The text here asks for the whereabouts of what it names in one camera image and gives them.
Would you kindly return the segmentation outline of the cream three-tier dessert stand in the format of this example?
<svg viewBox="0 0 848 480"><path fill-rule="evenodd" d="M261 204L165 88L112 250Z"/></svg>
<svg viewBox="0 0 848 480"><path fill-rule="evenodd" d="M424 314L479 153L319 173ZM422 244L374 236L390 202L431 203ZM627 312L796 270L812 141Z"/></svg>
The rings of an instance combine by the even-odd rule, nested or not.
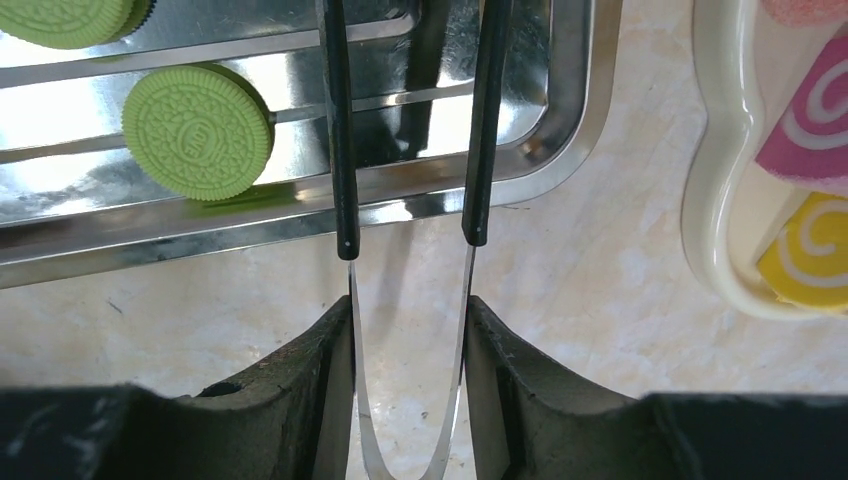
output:
<svg viewBox="0 0 848 480"><path fill-rule="evenodd" d="M683 195L681 238L698 281L734 309L766 320L823 316L779 300L756 268L808 192L755 158L825 45L847 31L793 1L696 1L694 70L707 122Z"/></svg>

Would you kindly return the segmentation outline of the yellow cake slice toy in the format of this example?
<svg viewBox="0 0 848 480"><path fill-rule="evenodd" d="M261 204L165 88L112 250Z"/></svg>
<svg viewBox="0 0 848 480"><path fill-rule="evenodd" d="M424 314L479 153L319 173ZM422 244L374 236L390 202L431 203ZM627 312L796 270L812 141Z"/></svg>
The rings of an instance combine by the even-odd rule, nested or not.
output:
<svg viewBox="0 0 848 480"><path fill-rule="evenodd" d="M812 193L757 262L777 299L832 314L847 312L847 199Z"/></svg>

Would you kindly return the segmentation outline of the green macaron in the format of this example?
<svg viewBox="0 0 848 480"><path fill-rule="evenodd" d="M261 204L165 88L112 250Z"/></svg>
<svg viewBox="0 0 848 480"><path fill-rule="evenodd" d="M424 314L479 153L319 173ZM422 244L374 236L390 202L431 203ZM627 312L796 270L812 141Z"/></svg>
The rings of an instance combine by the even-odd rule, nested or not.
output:
<svg viewBox="0 0 848 480"><path fill-rule="evenodd" d="M246 192L265 170L274 144L261 95L241 75L213 63L144 76L126 97L121 128L144 173L199 201Z"/></svg>
<svg viewBox="0 0 848 480"><path fill-rule="evenodd" d="M151 0L3 1L1 31L43 47L82 49L131 34L153 8Z"/></svg>

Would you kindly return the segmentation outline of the stainless steel tray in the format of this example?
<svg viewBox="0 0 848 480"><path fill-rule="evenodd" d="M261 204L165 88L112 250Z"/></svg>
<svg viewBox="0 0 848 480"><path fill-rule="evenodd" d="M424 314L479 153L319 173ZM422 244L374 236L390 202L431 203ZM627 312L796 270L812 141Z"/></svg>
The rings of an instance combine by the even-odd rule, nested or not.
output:
<svg viewBox="0 0 848 480"><path fill-rule="evenodd" d="M480 3L348 1L360 221L462 207ZM491 201L566 180L610 104L622 5L514 5ZM217 63L264 100L273 153L254 188L201 203L155 184L120 133L157 68ZM311 1L157 1L113 43L54 50L1 38L1 284L14 287L334 230Z"/></svg>

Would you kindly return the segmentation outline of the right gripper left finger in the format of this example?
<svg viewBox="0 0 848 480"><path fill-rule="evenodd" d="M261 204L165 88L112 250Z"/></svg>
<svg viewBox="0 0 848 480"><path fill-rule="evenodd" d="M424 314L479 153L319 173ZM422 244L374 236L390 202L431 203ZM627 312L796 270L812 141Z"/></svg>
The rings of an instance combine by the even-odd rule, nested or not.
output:
<svg viewBox="0 0 848 480"><path fill-rule="evenodd" d="M5 388L5 479L342 479L352 305L195 396L134 384Z"/></svg>

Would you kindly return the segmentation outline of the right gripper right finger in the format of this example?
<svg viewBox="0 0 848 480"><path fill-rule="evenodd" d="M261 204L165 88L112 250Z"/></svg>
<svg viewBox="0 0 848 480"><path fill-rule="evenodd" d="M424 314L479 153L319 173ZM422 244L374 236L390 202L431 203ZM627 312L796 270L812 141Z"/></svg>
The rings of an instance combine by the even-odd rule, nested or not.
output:
<svg viewBox="0 0 848 480"><path fill-rule="evenodd" d="M843 479L843 395L651 393L567 369L469 301L465 372L480 479Z"/></svg>

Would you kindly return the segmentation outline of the pink dome cupcake toy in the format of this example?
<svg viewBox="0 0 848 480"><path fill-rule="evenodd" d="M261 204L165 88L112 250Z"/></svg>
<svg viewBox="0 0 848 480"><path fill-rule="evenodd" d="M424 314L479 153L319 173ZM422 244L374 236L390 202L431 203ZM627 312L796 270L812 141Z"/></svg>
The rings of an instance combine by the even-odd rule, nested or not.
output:
<svg viewBox="0 0 848 480"><path fill-rule="evenodd" d="M773 20L791 28L847 21L847 0L761 0L760 3Z"/></svg>

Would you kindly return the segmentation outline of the black-tipped metal tongs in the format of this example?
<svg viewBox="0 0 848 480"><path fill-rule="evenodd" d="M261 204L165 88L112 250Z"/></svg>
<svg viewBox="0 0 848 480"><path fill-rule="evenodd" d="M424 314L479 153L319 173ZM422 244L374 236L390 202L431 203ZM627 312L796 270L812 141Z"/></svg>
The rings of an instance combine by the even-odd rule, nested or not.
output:
<svg viewBox="0 0 848 480"><path fill-rule="evenodd" d="M457 343L452 362L447 410L432 457L422 475L425 479L443 478L454 438L464 372L465 330L476 251L486 244L488 235L502 82L513 7L513 2L501 0L486 1L480 9L480 34L462 209L462 230L468 248L461 290ZM364 341L355 268L355 261L360 253L359 201L353 148L348 38L343 4L340 1L319 1L316 4L316 15L323 57L337 255L347 263L347 282L352 304L354 379L363 465L369 478L389 479L392 475L382 456L372 420L364 366Z"/></svg>

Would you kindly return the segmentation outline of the pink swirl roll cake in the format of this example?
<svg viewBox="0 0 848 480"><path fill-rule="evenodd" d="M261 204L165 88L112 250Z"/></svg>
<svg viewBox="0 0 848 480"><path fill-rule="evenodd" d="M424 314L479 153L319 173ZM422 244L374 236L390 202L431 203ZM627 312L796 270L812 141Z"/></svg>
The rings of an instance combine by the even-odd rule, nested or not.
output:
<svg viewBox="0 0 848 480"><path fill-rule="evenodd" d="M771 175L813 191L847 195L847 37L818 55L756 163Z"/></svg>

